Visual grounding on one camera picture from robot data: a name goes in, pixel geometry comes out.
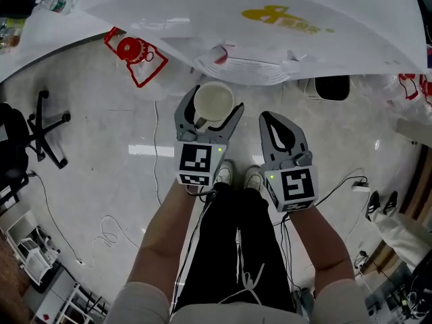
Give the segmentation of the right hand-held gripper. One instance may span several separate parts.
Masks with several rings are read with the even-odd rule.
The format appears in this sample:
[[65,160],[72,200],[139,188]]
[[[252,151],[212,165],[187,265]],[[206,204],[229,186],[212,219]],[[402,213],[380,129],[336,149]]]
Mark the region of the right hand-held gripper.
[[259,129],[265,187],[277,212],[311,207],[318,198],[318,175],[304,132],[285,116],[272,116],[270,111],[260,114]]

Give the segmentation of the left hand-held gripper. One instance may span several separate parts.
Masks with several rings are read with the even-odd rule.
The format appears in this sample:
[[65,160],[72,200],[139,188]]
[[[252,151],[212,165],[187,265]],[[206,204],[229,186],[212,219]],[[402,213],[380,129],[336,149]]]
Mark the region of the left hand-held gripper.
[[196,131],[194,98],[199,88],[196,85],[188,91],[174,114],[176,178],[187,186],[210,186],[213,183],[225,158],[229,139],[244,112],[244,104],[240,103],[219,127],[210,126],[203,133]]

